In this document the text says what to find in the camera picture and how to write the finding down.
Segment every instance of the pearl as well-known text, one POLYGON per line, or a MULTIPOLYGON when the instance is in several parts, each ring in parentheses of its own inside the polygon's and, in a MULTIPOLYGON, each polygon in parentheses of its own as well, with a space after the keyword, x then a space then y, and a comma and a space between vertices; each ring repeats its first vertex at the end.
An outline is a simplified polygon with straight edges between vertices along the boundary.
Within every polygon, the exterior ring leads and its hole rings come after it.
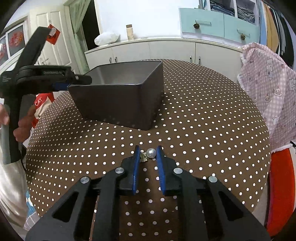
POLYGON ((149 148, 147 151, 146 151, 146 155, 147 157, 149 158, 155 158, 156 157, 156 150, 154 148, 149 148))

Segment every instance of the polka dot tablecloth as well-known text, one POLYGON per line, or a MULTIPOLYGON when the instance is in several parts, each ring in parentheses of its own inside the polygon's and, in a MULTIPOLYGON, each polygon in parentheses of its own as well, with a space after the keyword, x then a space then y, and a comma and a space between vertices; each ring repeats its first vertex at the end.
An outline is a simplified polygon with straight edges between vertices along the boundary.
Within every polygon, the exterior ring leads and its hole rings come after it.
MULTIPOLYGON (((192 175, 216 176, 252 211, 270 164, 268 129, 256 105, 235 83, 206 67, 163 60, 165 97, 149 131, 85 120, 70 94, 47 109, 30 139, 27 181, 43 215, 82 176, 120 166, 135 145, 164 147, 192 175)), ((156 161, 140 164, 135 196, 120 198, 120 239, 177 240, 176 197, 164 197, 156 161)))

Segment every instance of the square container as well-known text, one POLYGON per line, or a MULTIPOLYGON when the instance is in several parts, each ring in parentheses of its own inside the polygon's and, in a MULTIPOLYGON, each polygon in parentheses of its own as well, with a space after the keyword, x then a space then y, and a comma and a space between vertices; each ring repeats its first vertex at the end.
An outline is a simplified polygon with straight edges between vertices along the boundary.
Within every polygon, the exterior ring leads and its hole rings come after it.
POLYGON ((83 118, 149 130, 164 96, 162 61, 100 65, 86 75, 91 85, 70 85, 83 118))

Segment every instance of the green curtain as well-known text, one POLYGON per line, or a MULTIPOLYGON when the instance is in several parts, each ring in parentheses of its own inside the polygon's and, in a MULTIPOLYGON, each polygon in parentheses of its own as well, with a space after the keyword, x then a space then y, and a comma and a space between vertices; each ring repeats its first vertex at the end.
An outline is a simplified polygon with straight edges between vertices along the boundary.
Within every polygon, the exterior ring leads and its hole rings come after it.
POLYGON ((81 62, 79 70, 81 74, 85 74, 89 71, 89 67, 85 58, 85 49, 81 46, 81 40, 84 39, 84 34, 82 29, 82 20, 85 16, 86 10, 89 6, 91 0, 76 0, 69 5, 70 17, 72 22, 72 27, 74 31, 75 44, 78 51, 78 56, 81 62))

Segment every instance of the finger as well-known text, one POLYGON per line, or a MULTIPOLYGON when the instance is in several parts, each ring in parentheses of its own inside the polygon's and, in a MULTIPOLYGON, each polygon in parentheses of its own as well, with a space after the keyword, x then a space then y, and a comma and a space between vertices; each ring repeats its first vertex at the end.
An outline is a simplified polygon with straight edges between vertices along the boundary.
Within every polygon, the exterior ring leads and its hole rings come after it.
POLYGON ((34 119, 33 116, 27 115, 18 122, 18 125, 19 125, 19 127, 29 127, 29 126, 31 127, 33 119, 34 119))
POLYGON ((30 109, 28 110, 27 115, 28 115, 28 116, 34 116, 35 112, 36 112, 36 107, 35 107, 35 105, 32 105, 32 106, 30 107, 30 109))
POLYGON ((19 127, 13 131, 13 135, 15 139, 19 142, 24 142, 26 139, 30 137, 30 130, 28 127, 19 127))
POLYGON ((2 104, 0 104, 0 124, 9 124, 9 115, 2 104))

